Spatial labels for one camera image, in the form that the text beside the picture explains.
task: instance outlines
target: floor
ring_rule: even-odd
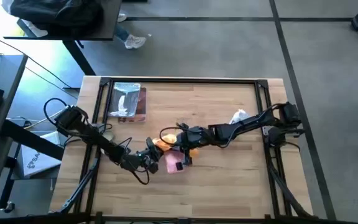
[[[350,22],[338,22],[338,18],[357,14],[358,0],[275,0],[278,15],[287,18],[279,24],[272,19],[270,2],[149,0],[147,4],[123,4],[122,11],[130,19],[122,25],[134,35],[147,37],[145,46],[126,50],[119,40],[83,42],[83,53],[98,75],[284,79],[288,99],[298,107],[300,99],[304,104],[336,217],[358,222],[358,32],[351,29]],[[182,17],[190,21],[178,21]],[[194,17],[213,19],[197,21]],[[289,18],[306,19],[295,22]],[[312,18],[324,19],[311,22]],[[60,42],[9,43],[69,85],[81,83],[82,71]],[[63,87],[40,67],[30,62],[28,67]],[[9,116],[42,119],[42,106],[53,96],[75,103],[74,98],[26,70]],[[51,128],[43,124],[37,129]],[[301,139],[301,148],[314,213],[325,217],[305,139]],[[51,196],[50,180],[18,182],[11,198],[17,209],[10,214],[0,212],[0,217],[45,213]]]

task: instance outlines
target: white sneaker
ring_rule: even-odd
[[[135,37],[132,34],[129,34],[127,40],[124,42],[127,49],[138,49],[146,43],[145,37]]]
[[[124,13],[120,13],[118,14],[117,22],[123,22],[126,19],[127,19],[127,15],[125,15]]]

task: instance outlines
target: wooden tabletop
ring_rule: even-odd
[[[100,77],[84,77],[78,98],[77,105],[90,116],[99,81]],[[272,104],[287,101],[282,79],[268,79],[268,85]],[[147,89],[145,123],[118,124],[117,118],[108,119],[116,142],[133,137],[129,145],[133,151],[144,150],[147,137],[157,138],[162,128],[174,126],[176,122],[206,127],[228,123],[238,109],[251,116],[257,114],[252,85],[142,83],[142,86]],[[102,100],[99,122],[104,102]],[[141,185],[130,172],[102,156],[92,213],[192,218],[263,218],[265,214],[273,214],[259,129],[238,136],[225,149],[207,146],[199,152],[193,166],[178,174],[168,174],[162,158],[159,171],[150,175],[149,185]],[[66,148],[50,210],[58,210],[77,187],[84,154],[82,142],[74,142]],[[282,160],[288,188],[303,208],[313,213],[298,149],[291,145],[282,147]],[[282,194],[277,189],[280,211],[284,213]],[[87,196],[88,189],[82,200],[82,211]]]

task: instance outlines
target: black bag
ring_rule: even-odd
[[[103,8],[95,0],[14,0],[11,14],[49,35],[84,35],[103,20]]]

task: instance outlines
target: pink object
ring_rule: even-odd
[[[167,171],[169,174],[184,171],[183,164],[181,163],[185,155],[181,152],[169,150],[164,152],[165,162],[167,163]]]

